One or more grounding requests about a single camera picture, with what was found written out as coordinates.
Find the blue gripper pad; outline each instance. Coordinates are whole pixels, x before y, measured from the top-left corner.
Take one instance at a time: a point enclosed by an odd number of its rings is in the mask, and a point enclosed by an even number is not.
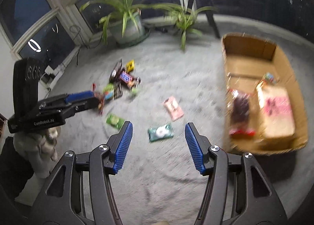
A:
[[[203,174],[205,172],[203,153],[196,141],[191,127],[188,124],[185,125],[185,139],[187,146],[189,146],[196,170],[198,170],[200,174]]]
[[[119,146],[115,155],[115,164],[113,166],[113,171],[115,174],[122,168],[125,156],[127,155],[131,140],[133,135],[133,125],[129,123],[127,129],[124,132],[124,135],[121,138]]]
[[[94,96],[94,93],[92,91],[85,91],[81,93],[70,94],[64,99],[64,101],[66,104],[68,104],[68,103],[73,103],[79,100],[91,98],[93,96]]]

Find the brown cardboard box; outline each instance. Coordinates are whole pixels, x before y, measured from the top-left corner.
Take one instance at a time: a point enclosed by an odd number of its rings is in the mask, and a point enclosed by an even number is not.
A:
[[[230,138],[226,130],[225,150],[271,155],[303,148],[308,140],[304,100],[290,62],[282,49],[271,41],[241,33],[225,35],[222,38],[222,47],[227,89],[233,88],[254,94],[255,87],[263,75],[271,73],[277,84],[288,91],[296,126],[292,138],[267,142],[260,139],[258,134],[253,139]],[[255,121],[252,118],[250,124],[256,126]],[[227,114],[226,128],[229,128],[229,125],[230,114]]]

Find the gray fabric surface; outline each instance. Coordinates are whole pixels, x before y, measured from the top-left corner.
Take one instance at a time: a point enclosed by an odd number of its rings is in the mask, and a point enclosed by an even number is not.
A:
[[[218,23],[221,35],[245,32],[273,40],[287,54],[299,81],[307,108],[309,143],[298,151],[276,156],[257,157],[271,179],[288,216],[299,207],[313,185],[314,143],[314,57],[304,45],[292,43],[254,27]],[[207,178],[196,171],[184,139],[184,125],[193,122],[199,133],[211,143],[222,146],[225,115],[225,81],[221,43],[207,29],[199,38],[187,38],[186,52],[179,49],[179,37],[152,32],[143,43],[127,48],[82,50],[79,66],[73,60],[50,96],[89,90],[92,83],[105,86],[115,63],[135,60],[135,76],[142,78],[141,93],[123,97],[104,109],[104,116],[85,111],[69,118],[62,127],[57,151],[91,151],[116,133],[104,123],[112,112],[133,123],[131,141],[123,169],[111,176],[111,184],[124,224],[152,224],[167,220],[170,224],[193,224],[202,202]],[[154,143],[147,129],[170,121],[162,102],[174,95],[185,115],[173,123],[175,137]],[[88,175],[84,178],[86,211],[92,218]],[[232,187],[228,189],[225,219],[230,216]]]

